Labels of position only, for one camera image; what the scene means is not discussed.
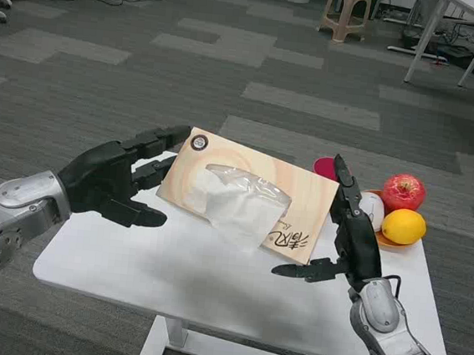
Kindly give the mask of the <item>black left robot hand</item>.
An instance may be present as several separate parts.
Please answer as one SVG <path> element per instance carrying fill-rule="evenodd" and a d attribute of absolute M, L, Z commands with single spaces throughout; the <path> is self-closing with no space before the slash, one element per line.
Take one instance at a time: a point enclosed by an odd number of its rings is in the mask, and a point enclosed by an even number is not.
<path fill-rule="evenodd" d="M 175 158 L 159 161 L 156 157 L 183 143 L 190 132 L 187 125 L 147 130 L 133 139 L 106 142 L 77 156 L 59 172 L 71 211 L 95 211 L 124 227 L 163 226 L 164 213 L 132 197 L 162 183 Z"/>

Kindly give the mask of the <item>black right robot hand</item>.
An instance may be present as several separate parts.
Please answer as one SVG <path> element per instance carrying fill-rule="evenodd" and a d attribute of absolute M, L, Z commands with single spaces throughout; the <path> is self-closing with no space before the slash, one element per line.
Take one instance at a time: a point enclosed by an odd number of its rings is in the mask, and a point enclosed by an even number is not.
<path fill-rule="evenodd" d="M 334 157 L 334 171 L 339 188 L 330 208 L 330 217 L 337 225 L 334 246 L 339 255 L 336 262 L 328 257 L 314 259 L 309 264 L 275 266 L 277 276 L 302 278 L 313 283 L 329 281 L 339 274 L 359 291 L 366 280 L 382 276 L 380 249 L 372 223 L 359 206 L 362 200 L 356 178 L 350 173 L 341 155 Z"/>

